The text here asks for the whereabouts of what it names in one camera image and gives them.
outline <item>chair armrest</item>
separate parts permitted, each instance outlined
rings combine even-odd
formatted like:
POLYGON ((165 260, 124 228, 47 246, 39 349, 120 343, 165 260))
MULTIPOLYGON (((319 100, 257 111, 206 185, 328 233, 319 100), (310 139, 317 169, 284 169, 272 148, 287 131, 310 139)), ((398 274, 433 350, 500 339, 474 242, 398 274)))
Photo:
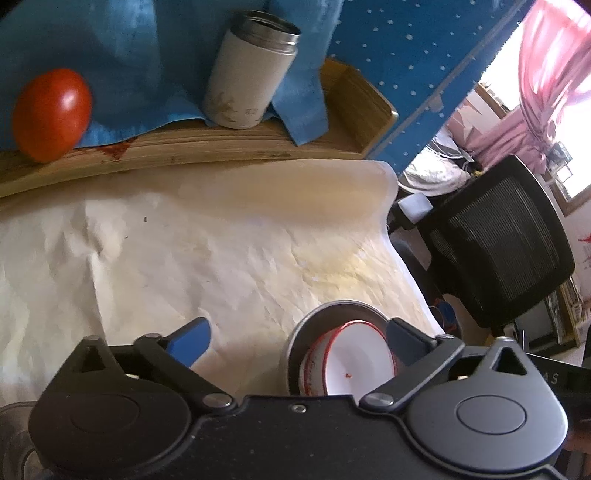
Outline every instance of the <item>chair armrest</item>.
POLYGON ((433 205, 422 193, 397 200, 388 212, 388 231, 393 232, 399 227, 412 230, 431 210, 433 205))

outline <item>wall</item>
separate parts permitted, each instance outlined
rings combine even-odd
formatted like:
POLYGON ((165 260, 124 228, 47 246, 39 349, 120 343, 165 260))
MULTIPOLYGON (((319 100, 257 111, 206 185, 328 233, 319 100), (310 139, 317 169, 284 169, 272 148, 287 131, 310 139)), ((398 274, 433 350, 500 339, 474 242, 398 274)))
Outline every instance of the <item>wall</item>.
POLYGON ((544 179, 539 175, 536 177, 556 208, 569 239, 575 263, 574 278, 579 285, 581 296, 584 300, 591 299, 591 201, 565 217, 544 179))

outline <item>thermos lid rim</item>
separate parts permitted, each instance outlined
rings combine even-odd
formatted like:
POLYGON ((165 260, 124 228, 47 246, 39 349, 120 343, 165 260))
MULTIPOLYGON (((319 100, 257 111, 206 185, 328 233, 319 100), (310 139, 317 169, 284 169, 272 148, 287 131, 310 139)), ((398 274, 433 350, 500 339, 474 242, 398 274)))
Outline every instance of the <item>thermos lid rim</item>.
POLYGON ((250 10, 238 16, 232 33, 259 47, 288 52, 294 50, 301 31, 276 15, 250 10))

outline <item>pink curtain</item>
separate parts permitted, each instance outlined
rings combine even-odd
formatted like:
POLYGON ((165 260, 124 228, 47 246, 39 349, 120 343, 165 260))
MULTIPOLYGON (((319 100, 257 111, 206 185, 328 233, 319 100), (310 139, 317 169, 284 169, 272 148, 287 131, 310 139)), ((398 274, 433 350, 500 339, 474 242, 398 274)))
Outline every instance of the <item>pink curtain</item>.
POLYGON ((565 106, 591 98, 590 75, 589 14, 573 0, 537 0, 525 17, 519 51, 520 106, 466 149, 485 170, 515 154, 543 173, 565 106))

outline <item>red stain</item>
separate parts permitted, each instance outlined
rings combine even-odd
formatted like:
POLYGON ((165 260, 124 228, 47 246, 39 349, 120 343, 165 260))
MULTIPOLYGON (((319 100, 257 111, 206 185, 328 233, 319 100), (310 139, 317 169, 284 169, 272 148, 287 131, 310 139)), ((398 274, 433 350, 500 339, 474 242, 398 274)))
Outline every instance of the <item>red stain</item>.
POLYGON ((96 147, 97 150, 103 152, 105 155, 111 157, 111 161, 119 161, 121 157, 127 152, 127 149, 131 146, 137 137, 128 138, 122 142, 113 145, 103 145, 102 147, 96 147))

